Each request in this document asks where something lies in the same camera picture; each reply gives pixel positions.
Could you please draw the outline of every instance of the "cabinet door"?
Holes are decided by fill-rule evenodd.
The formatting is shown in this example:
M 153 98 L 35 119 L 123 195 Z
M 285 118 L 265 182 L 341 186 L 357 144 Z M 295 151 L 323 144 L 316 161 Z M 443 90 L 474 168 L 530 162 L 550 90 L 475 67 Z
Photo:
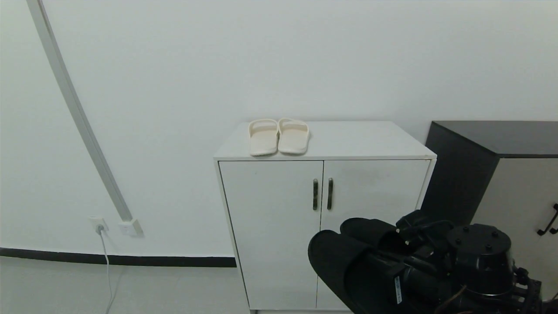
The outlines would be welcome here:
M 554 224 L 554 228 L 558 228 L 558 222 Z M 542 298 L 548 300 L 558 293 L 558 234 L 544 235 L 538 249 L 537 265 L 540 273 L 537 270 L 533 274 L 528 269 L 529 277 L 542 281 Z
M 321 230 L 339 232 L 341 223 L 353 217 L 377 218 L 395 224 L 415 210 L 429 163 L 429 160 L 325 161 Z M 329 194 L 330 178 L 332 194 Z M 319 309 L 346 309 L 321 280 L 317 305 Z
M 558 235 L 541 237 L 537 230 L 544 230 L 556 213 L 557 178 L 558 159 L 501 159 L 473 218 L 511 238 L 516 265 L 542 281 L 547 298 L 558 291 Z
M 307 250 L 320 231 L 323 161 L 221 161 L 219 167 L 250 309 L 316 308 L 318 276 Z

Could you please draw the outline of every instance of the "black baseboard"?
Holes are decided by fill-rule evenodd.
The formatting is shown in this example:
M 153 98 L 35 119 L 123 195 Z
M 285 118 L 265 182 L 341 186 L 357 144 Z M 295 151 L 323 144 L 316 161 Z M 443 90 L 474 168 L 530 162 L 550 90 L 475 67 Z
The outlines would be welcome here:
M 49 252 L 0 248 L 0 256 L 35 260 L 62 261 L 66 263 L 106 264 L 102 254 Z M 109 255 L 111 265 L 157 266 L 157 267 L 222 267 L 237 266 L 234 258 L 227 257 L 180 257 L 180 256 L 125 256 Z

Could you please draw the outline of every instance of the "white cable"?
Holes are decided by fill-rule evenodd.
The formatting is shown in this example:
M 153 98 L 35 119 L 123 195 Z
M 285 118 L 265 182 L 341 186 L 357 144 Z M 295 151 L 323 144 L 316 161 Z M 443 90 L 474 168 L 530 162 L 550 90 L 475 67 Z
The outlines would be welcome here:
M 105 314 L 108 314 L 108 312 L 110 311 L 110 307 L 112 306 L 112 302 L 114 301 L 114 296 L 112 295 L 112 287 L 110 286 L 110 272 L 109 272 L 110 264 L 108 262 L 107 248 L 105 247 L 104 244 L 103 233 L 101 232 L 102 230 L 104 230 L 103 226 L 101 225 L 97 226 L 97 233 L 101 237 L 101 243 L 103 244 L 103 252 L 105 254 L 105 259 L 107 260 L 107 281 L 108 281 L 108 290 L 110 292 L 110 299 L 108 301 L 107 310 L 105 311 Z

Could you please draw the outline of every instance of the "cabinet top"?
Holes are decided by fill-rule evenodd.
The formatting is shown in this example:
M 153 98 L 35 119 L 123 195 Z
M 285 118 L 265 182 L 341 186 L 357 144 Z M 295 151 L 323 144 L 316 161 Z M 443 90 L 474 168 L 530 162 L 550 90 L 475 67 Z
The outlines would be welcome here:
M 253 157 L 248 153 L 248 123 L 240 124 L 214 160 L 374 160 L 435 159 L 436 154 L 391 121 L 309 121 L 303 155 Z
M 558 122 L 552 121 L 433 121 L 501 158 L 555 158 Z

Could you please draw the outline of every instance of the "black cabinet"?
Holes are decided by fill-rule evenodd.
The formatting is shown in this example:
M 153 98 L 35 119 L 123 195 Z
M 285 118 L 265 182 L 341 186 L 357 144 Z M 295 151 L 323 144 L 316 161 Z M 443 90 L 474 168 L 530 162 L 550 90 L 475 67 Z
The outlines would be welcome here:
M 558 122 L 435 121 L 426 146 L 438 157 L 422 210 L 496 226 L 543 295 L 556 293 Z

